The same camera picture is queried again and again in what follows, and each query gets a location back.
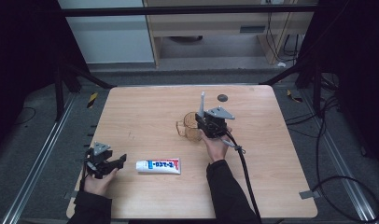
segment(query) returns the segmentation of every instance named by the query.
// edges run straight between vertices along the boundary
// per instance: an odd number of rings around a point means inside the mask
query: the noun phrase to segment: aluminum rail
[[[47,163],[50,152],[53,150],[55,143],[58,139],[59,134],[61,133],[65,122],[67,121],[68,115],[73,107],[73,102],[76,99],[76,94],[70,93],[65,105],[64,113],[60,120],[56,121],[52,127],[52,130],[49,133],[49,136],[44,143],[44,146],[41,148],[40,153],[38,154],[37,159],[24,181],[18,195],[15,198],[14,203],[9,207],[6,215],[3,218],[3,224],[16,224],[21,217],[21,212],[24,209],[24,206],[27,204],[27,201],[30,198],[30,195],[35,188],[38,178],[40,177],[44,166]]]
[[[300,91],[302,96],[304,96],[304,101],[307,103],[309,109],[311,111],[313,110],[312,107],[312,100],[311,96],[309,95],[307,91]],[[321,121],[318,117],[314,117],[314,120],[317,124],[318,128],[321,128]],[[330,158],[332,160],[332,163],[334,164],[335,169],[337,170],[337,173],[339,175],[345,175],[352,178],[355,178],[353,176],[353,173],[351,172],[349,166],[344,161],[344,157],[339,152],[339,149],[334,143],[334,140],[332,136],[330,135],[329,130],[326,130],[326,132],[323,134],[324,144],[325,147],[330,155]],[[349,195],[350,200],[352,201],[352,204],[355,206],[355,209],[358,213],[358,216],[361,220],[372,220],[375,219],[376,215],[373,212],[367,198],[365,197],[363,191],[361,190],[361,187],[352,181],[349,180],[342,180],[344,187],[346,189],[347,194]]]
[[[188,7],[114,7],[114,8],[73,8],[36,11],[48,16],[99,17],[99,16],[141,16],[176,14],[219,14],[219,13],[268,13],[268,12],[314,12],[334,10],[335,7],[318,4],[304,5],[231,5],[231,6],[188,6]]]

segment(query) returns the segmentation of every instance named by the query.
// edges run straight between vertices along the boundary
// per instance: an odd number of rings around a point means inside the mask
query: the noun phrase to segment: person's arm
[[[109,224],[111,222],[112,200],[105,197],[107,187],[117,174],[114,169],[103,179],[87,176],[84,191],[79,191],[74,200],[75,213],[67,224]]]
[[[207,166],[207,181],[218,223],[259,223],[225,160]]]
[[[225,161],[228,146],[221,139],[208,138],[202,131],[207,153],[211,159],[207,166],[207,182],[209,184],[213,206],[218,223],[259,223],[256,214],[251,210],[242,188],[232,175]]]

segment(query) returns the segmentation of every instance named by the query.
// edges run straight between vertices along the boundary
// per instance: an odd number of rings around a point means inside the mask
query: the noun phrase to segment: gray floor
[[[277,75],[284,69],[276,64],[266,63],[255,36],[205,36],[198,42],[166,38],[163,44],[161,64],[158,68],[133,69],[131,67],[119,73],[95,73],[95,75],[120,86],[255,84]],[[287,89],[291,89],[293,94],[300,97],[304,97],[308,91],[311,91],[311,88],[296,90],[292,84],[294,77],[289,77],[274,86],[276,98],[285,119],[311,112],[306,103],[297,103],[287,97]],[[23,223],[25,219],[41,223],[67,220],[65,210],[69,202],[63,196],[66,192],[70,192],[77,182],[83,153],[87,148],[86,145],[91,141],[90,135],[94,133],[93,125],[97,124],[108,95],[108,90],[103,90],[84,79],[80,81],[83,85],[82,91],[76,94],[68,120],[21,213]],[[89,97],[94,91],[99,94],[95,105],[91,109],[86,108]],[[323,94],[324,98],[331,95],[328,91],[324,91]],[[34,110],[23,109],[18,122],[30,120],[15,125],[1,146],[3,153],[0,154],[0,219],[13,203],[53,126],[55,119],[53,86],[30,94],[25,106]],[[337,107],[329,110],[326,121],[337,148],[355,178],[369,186],[379,199],[379,163],[373,158],[361,156],[358,141]],[[318,128],[312,119],[300,125],[289,126],[289,128],[306,179],[312,187],[316,184],[316,139],[301,133],[316,136]],[[324,142],[320,145],[322,178],[337,175]],[[325,191],[339,208],[351,216],[357,216],[342,181],[328,184]],[[353,223],[338,214],[323,198],[316,199],[316,205],[317,217],[285,219],[281,223]],[[277,220],[265,221],[275,223]]]

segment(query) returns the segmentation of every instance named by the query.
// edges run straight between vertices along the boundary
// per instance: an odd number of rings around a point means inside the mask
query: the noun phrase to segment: metal bracket
[[[321,194],[318,192],[318,191],[311,191],[311,190],[307,190],[307,191],[302,191],[300,192],[300,196],[301,196],[301,199],[308,199],[308,198],[320,198],[321,197]]]
[[[110,148],[111,148],[110,145],[94,142],[93,155],[98,156],[98,155],[102,154],[103,152],[109,150]]]
[[[205,112],[206,114],[219,119],[235,119],[235,117],[230,114],[230,112],[222,108],[221,105],[219,107],[206,110]]]

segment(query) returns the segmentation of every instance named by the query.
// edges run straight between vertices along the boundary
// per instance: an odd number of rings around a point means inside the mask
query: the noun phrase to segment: gray carpet
[[[257,83],[274,75],[274,72],[264,75],[254,75],[251,70],[222,71],[190,71],[163,73],[123,73],[97,74],[99,78],[120,86],[125,85],[175,85],[175,84],[222,84],[222,83]],[[83,153],[91,141],[96,125],[102,112],[107,90],[81,79],[82,91],[77,95],[74,108],[69,115],[63,131],[49,157],[33,194],[26,204],[21,218],[67,220],[65,210],[68,200],[63,196],[71,191],[76,184],[81,168]],[[285,82],[281,86],[290,86]],[[99,93],[93,108],[86,107],[90,95]],[[305,103],[297,103],[287,97],[286,88],[274,88],[276,98],[285,119],[294,118],[309,113]],[[32,164],[46,140],[55,119],[54,89],[48,86],[43,90],[32,93],[26,100],[25,106],[32,107],[36,113],[29,121],[13,127],[11,134],[1,146],[0,153],[0,218],[4,216],[18,193],[21,183],[29,173]],[[18,122],[25,121],[33,115],[32,109],[24,109]],[[373,158],[364,158],[358,151],[358,142],[348,128],[344,116],[332,108],[327,113],[327,125],[345,160],[356,178],[369,186],[379,198],[379,164]],[[316,136],[318,128],[313,120],[303,124],[289,126],[291,138],[300,158],[302,168],[309,185],[316,184],[315,148],[316,139],[301,133]],[[320,148],[320,173],[322,178],[336,175],[337,172],[330,156]],[[325,187],[329,198],[346,213],[356,217],[357,213],[345,193],[341,181],[333,181]],[[323,198],[316,199],[317,217],[309,219],[285,219],[281,223],[352,223],[347,218],[332,209]],[[265,220],[275,223],[277,220]]]

